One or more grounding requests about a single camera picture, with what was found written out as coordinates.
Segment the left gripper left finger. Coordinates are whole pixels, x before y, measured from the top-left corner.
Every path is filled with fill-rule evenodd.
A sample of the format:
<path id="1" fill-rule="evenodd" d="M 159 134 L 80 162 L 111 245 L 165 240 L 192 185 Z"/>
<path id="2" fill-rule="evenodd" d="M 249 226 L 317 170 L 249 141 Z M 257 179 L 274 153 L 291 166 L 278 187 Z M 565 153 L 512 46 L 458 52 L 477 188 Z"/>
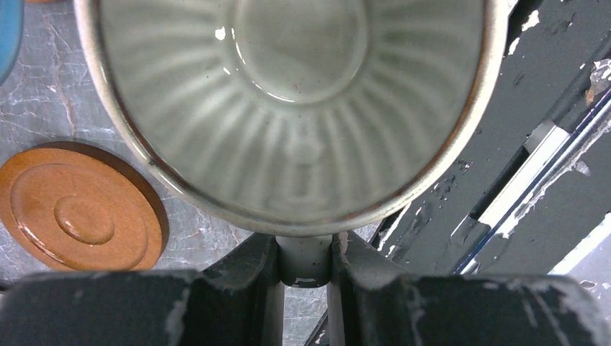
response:
<path id="1" fill-rule="evenodd" d="M 202 271 L 43 272 L 1 300 L 3 345 L 280 345 L 274 237 Z"/>

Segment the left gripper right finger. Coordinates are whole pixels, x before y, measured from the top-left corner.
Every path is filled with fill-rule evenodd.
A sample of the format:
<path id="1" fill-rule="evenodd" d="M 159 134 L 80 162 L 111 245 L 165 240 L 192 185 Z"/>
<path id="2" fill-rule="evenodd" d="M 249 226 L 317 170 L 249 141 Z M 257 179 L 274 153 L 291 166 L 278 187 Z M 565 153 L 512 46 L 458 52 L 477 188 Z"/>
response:
<path id="1" fill-rule="evenodd" d="M 332 345 L 608 345 L 597 302 L 557 275 L 412 274 L 350 231 L 334 235 Z"/>

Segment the grey ribbed mug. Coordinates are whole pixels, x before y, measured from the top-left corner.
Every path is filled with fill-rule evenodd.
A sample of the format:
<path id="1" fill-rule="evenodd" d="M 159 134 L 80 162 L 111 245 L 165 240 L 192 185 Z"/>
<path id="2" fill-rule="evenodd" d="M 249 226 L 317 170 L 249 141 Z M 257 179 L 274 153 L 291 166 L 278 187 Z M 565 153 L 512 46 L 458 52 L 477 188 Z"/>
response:
<path id="1" fill-rule="evenodd" d="M 289 286 L 408 205 L 476 131 L 505 1 L 75 1 L 97 94 L 175 195 L 271 234 Z"/>

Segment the brown wooden coaster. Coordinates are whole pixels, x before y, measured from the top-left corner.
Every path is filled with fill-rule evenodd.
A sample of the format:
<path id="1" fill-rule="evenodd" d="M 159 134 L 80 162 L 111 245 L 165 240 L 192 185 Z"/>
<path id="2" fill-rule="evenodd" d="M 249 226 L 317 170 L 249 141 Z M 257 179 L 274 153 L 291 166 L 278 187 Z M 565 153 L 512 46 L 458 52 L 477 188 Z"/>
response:
<path id="1" fill-rule="evenodd" d="M 148 180 L 78 142 L 45 143 L 1 165 L 1 222 L 55 270 L 149 270 L 169 240 L 164 205 Z"/>

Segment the blue white mug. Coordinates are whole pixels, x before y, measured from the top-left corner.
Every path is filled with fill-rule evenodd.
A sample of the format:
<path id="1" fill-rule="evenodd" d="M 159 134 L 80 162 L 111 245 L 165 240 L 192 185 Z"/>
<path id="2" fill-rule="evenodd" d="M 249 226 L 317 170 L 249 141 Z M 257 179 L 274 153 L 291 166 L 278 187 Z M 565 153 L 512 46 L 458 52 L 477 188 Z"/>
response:
<path id="1" fill-rule="evenodd" d="M 24 22 L 24 0 L 1 0 L 1 84 L 17 60 Z"/>

